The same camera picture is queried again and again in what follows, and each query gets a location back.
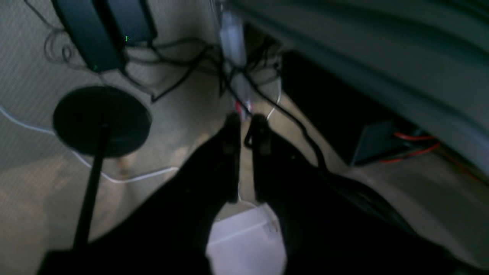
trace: black device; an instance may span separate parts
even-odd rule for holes
[[[94,72],[123,69],[124,42],[100,0],[52,0],[54,9],[87,67]]]
[[[117,30],[127,45],[150,42],[157,36],[146,0],[106,0]]]
[[[339,156],[363,165],[410,149],[395,132],[418,127],[301,55],[283,56],[283,89]]]

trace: black pole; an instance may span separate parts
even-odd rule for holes
[[[102,171],[102,164],[104,162],[104,153],[109,138],[110,138],[109,128],[102,127],[99,144],[97,148],[97,154],[93,159],[89,184],[87,186],[87,191],[85,192],[82,211],[80,213],[80,218],[78,219],[78,226],[76,228],[75,241],[73,242],[73,249],[75,251],[79,251],[84,247],[86,247],[89,241],[90,225],[93,216],[93,209],[95,208],[95,199],[97,197],[100,172]]]

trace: floor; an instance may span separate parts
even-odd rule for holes
[[[60,26],[50,1],[32,2],[50,22]],[[159,33],[157,42],[187,36],[200,36],[208,41],[217,38],[207,0],[148,2]],[[44,127],[51,126],[56,104],[69,91],[100,84],[91,74],[46,62],[43,43],[48,34],[49,30],[22,1],[0,2],[3,39],[0,104],[19,120]],[[59,39],[54,49],[59,52],[65,42],[66,37]],[[198,50],[182,47],[166,55],[188,58]],[[130,54],[152,57],[144,51]],[[160,82],[159,89],[183,74],[182,70],[168,66],[134,64],[129,71],[146,83]],[[267,75],[256,77],[266,79]],[[110,73],[106,78],[146,103],[154,119],[150,137],[140,150],[122,159],[104,162],[104,171],[120,180],[162,167],[180,166],[219,130],[225,115],[233,109],[230,98],[219,99],[217,80],[204,74],[193,74],[180,89],[153,105],[117,73]],[[271,97],[276,97],[278,92],[277,83],[263,89]],[[253,102],[255,112],[270,112],[267,103],[258,98]],[[446,245],[470,263],[489,267],[487,188],[474,184],[435,155],[389,167],[374,164],[349,170],[286,96],[282,97],[281,105],[305,122],[311,137],[323,150],[331,171],[346,173],[376,188],[422,235]],[[315,163],[312,149],[290,120],[274,112],[270,124]],[[247,126],[243,125],[243,135]],[[4,115],[0,115],[0,129],[0,274],[34,274],[46,250],[71,246],[89,169],[53,135],[26,129]],[[243,150],[241,158],[241,195],[254,202],[251,153]],[[121,222],[173,174],[127,184],[102,179],[90,238],[101,236]],[[227,205],[217,219],[248,209],[250,206],[245,204]]]

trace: red cable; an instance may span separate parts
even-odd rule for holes
[[[400,132],[396,132],[396,133],[394,133],[394,135],[400,139],[409,140],[409,141],[436,139],[436,137],[434,137],[434,136],[413,137],[413,136],[405,135],[405,134],[400,133]]]
[[[418,156],[418,155],[422,155],[422,154],[431,152],[431,151],[435,150],[436,148],[438,148],[440,145],[441,145],[441,142],[437,142],[435,145],[433,145],[431,147],[410,153],[410,154],[408,154],[402,158],[393,159],[393,160],[381,160],[380,162],[381,163],[396,163],[396,162],[399,162],[399,161],[404,160],[404,159],[409,158],[409,157],[414,157],[414,156]]]

